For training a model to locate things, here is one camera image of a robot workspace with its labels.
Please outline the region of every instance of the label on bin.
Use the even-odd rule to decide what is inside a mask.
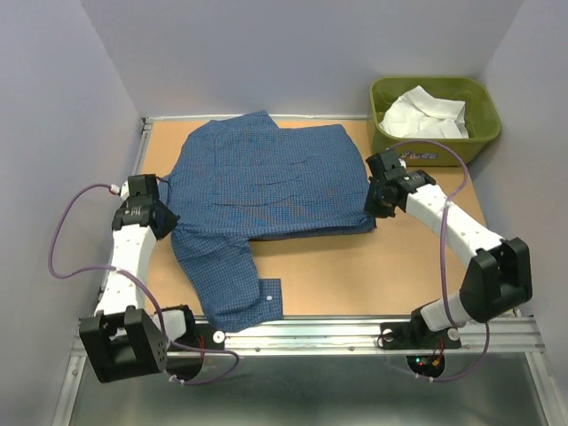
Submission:
[[[434,160],[437,157],[436,153],[413,153],[412,151],[405,151],[400,155],[400,158],[409,160]]]

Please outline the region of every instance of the table surface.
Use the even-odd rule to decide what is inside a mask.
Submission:
[[[187,136],[205,122],[155,122],[141,173],[171,172]],[[282,128],[342,124],[367,158],[370,146],[364,121],[279,121]],[[459,168],[422,168],[446,193],[462,181]],[[455,201],[484,223],[473,185]],[[260,278],[280,278],[285,315],[392,315],[440,297],[439,238],[425,225],[399,211],[377,221],[363,235],[311,237],[284,241],[251,241]],[[448,287],[462,284],[464,266],[447,250]],[[148,287],[161,306],[187,304],[202,314],[197,296],[171,249],[159,241],[150,261]]]

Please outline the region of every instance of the metal frame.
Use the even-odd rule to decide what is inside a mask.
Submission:
[[[140,145],[132,174],[139,173],[150,140],[154,122],[223,119],[236,115],[193,115],[179,117],[152,117],[144,120]],[[353,115],[275,115],[276,119],[289,120],[360,120],[365,116]],[[107,282],[107,274],[101,288]],[[525,353],[532,373],[540,403],[547,421],[552,426],[568,426],[568,415],[563,399],[556,387],[546,359],[544,343],[536,321],[520,317],[518,311],[513,316],[498,318],[490,322],[491,353]],[[407,355],[416,351],[384,351],[376,344],[381,324],[385,321],[407,320],[403,316],[361,316],[361,317],[286,317],[280,321],[264,323],[240,333],[228,333],[225,347],[246,357],[273,355]],[[479,353],[485,344],[485,328],[479,324],[469,324],[460,329],[462,348],[446,351],[449,353]],[[191,357],[188,352],[172,352],[172,357]],[[68,426],[71,421],[79,384],[87,355],[78,334],[75,336],[70,354],[65,380],[53,418],[53,426]]]

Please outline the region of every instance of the gray floor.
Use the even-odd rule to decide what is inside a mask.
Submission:
[[[476,356],[449,356],[445,375],[461,371]],[[398,358],[390,362],[403,366],[405,361]],[[226,381],[198,388],[170,384],[164,375],[101,384],[88,365],[71,424],[547,423],[525,355],[492,354],[472,376],[433,384],[393,370],[386,365],[385,357],[249,358]]]

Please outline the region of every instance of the white cloth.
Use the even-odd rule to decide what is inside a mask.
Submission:
[[[390,106],[379,126],[397,138],[468,138],[464,115],[465,102],[436,99],[416,86]]]

